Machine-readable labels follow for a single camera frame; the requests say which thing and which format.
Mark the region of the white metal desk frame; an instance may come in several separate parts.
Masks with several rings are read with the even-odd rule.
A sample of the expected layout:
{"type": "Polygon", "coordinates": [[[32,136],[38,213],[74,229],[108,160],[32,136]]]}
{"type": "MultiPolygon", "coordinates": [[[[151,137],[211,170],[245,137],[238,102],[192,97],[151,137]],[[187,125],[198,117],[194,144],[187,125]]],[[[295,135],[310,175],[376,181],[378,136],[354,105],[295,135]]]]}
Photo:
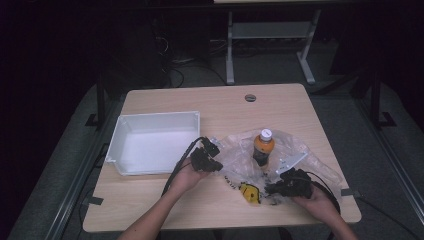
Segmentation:
{"type": "Polygon", "coordinates": [[[307,61],[308,53],[321,15],[320,9],[315,9],[309,21],[235,21],[234,12],[228,12],[227,23],[227,55],[226,84],[234,85],[233,41],[251,39],[300,39],[304,41],[301,51],[296,53],[298,63],[306,82],[315,83],[315,78],[307,61]]]}

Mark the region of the orange bottle with white cap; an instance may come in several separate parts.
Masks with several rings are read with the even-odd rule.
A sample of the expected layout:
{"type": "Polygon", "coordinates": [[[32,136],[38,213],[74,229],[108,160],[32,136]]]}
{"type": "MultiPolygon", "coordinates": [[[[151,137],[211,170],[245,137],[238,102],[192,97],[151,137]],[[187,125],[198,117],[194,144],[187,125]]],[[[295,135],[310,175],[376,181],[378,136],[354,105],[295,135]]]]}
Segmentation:
{"type": "Polygon", "coordinates": [[[260,167],[264,167],[269,162],[269,156],[273,151],[275,141],[270,129],[262,129],[260,134],[254,139],[253,159],[260,167]]]}

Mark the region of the white plastic tray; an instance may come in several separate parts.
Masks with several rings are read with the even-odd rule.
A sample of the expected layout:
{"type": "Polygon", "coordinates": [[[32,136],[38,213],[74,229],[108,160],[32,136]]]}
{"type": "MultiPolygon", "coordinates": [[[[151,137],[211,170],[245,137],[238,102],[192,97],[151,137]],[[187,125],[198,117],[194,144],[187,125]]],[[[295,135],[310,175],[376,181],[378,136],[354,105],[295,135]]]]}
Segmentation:
{"type": "Polygon", "coordinates": [[[121,115],[105,161],[123,176],[171,173],[199,136],[198,111],[121,115]]]}

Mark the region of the clear printed plastic bag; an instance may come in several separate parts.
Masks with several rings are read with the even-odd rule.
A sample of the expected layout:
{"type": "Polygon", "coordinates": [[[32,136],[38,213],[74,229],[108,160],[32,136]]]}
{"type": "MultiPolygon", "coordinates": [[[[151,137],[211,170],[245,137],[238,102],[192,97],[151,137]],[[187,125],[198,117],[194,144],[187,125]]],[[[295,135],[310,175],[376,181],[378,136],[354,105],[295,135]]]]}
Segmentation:
{"type": "Polygon", "coordinates": [[[291,197],[269,196],[267,184],[277,183],[280,177],[276,170],[279,160],[298,153],[308,156],[295,168],[302,169],[311,178],[310,189],[317,187],[337,204],[341,198],[341,176],[324,164],[300,138],[280,130],[271,130],[275,146],[266,166],[260,167],[253,159],[254,139],[262,129],[229,135],[217,142],[220,153],[215,158],[223,165],[219,174],[234,189],[241,192],[251,204],[280,205],[291,197]]]}

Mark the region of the black metal stand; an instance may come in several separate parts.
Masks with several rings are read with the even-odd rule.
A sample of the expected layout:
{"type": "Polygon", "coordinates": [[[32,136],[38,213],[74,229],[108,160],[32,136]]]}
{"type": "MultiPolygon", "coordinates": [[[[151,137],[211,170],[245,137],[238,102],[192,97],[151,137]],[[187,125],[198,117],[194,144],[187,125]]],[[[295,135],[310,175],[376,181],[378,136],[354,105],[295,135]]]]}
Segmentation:
{"type": "Polygon", "coordinates": [[[105,88],[101,76],[96,79],[96,103],[97,112],[89,116],[85,125],[100,129],[106,119],[105,88]]]}
{"type": "Polygon", "coordinates": [[[378,71],[375,69],[370,71],[369,91],[369,117],[373,126],[377,129],[381,129],[383,127],[396,127],[397,124],[390,113],[380,111],[381,80],[378,71]]]}

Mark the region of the aluminium floor rail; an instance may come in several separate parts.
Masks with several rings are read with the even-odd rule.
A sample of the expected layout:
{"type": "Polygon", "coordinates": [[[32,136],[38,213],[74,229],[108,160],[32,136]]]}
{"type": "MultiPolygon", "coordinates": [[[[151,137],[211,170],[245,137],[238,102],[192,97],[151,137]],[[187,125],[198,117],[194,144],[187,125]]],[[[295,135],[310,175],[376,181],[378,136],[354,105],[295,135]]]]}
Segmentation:
{"type": "Polygon", "coordinates": [[[414,212],[424,225],[424,197],[418,191],[416,185],[413,183],[409,174],[402,165],[400,158],[395,153],[394,148],[390,145],[389,140],[384,135],[381,127],[377,127],[372,121],[368,112],[368,108],[363,100],[355,100],[355,105],[359,109],[362,117],[366,121],[367,127],[370,129],[372,135],[377,140],[380,148],[384,152],[388,159],[388,162],[394,171],[395,177],[397,178],[402,190],[410,202],[414,212]]]}
{"type": "Polygon", "coordinates": [[[42,240],[60,240],[64,234],[97,157],[106,150],[122,106],[121,98],[108,99],[105,121],[100,127],[86,125],[97,103],[86,98],[77,107],[45,168],[46,181],[50,184],[46,191],[55,200],[56,207],[50,207],[51,217],[42,240]]]}

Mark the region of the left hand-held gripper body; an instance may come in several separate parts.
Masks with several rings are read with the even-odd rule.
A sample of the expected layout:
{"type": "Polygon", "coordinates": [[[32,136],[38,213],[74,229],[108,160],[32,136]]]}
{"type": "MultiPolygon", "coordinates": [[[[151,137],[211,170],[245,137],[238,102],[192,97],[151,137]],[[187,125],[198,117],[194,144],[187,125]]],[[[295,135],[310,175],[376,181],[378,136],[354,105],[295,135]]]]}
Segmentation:
{"type": "Polygon", "coordinates": [[[191,163],[196,171],[210,172],[214,165],[212,161],[216,161],[215,157],[220,153],[217,145],[212,143],[207,137],[201,137],[201,147],[197,147],[191,154],[191,163]]]}

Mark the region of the person's right hand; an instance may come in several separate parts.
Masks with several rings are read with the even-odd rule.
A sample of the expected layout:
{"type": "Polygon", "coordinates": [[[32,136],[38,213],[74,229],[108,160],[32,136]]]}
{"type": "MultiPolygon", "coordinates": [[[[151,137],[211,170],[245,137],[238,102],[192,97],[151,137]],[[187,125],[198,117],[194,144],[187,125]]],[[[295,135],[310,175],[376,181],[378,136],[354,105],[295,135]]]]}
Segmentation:
{"type": "Polygon", "coordinates": [[[319,189],[315,189],[310,198],[292,197],[292,200],[323,223],[329,223],[333,216],[338,216],[330,199],[319,189]]]}

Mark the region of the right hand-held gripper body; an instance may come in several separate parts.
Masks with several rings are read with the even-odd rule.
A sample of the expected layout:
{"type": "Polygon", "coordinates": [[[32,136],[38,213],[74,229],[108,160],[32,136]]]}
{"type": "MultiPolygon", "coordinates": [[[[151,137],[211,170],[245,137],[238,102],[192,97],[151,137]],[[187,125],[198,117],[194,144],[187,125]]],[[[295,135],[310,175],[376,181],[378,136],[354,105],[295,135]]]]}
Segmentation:
{"type": "Polygon", "coordinates": [[[302,169],[295,168],[295,166],[304,160],[307,156],[307,153],[298,153],[279,160],[276,173],[280,177],[280,180],[276,183],[276,186],[277,192],[282,196],[302,196],[306,198],[311,197],[311,178],[302,169]]]}

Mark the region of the person's left hand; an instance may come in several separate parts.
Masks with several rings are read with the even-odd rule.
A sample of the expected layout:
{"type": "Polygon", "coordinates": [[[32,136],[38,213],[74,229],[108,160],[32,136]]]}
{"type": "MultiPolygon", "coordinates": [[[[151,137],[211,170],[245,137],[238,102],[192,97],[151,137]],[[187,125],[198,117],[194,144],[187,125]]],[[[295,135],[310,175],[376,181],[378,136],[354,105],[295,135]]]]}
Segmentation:
{"type": "Polygon", "coordinates": [[[181,197],[185,192],[193,189],[200,180],[209,175],[208,172],[196,171],[191,159],[185,159],[178,173],[172,180],[168,191],[175,196],[181,197]]]}

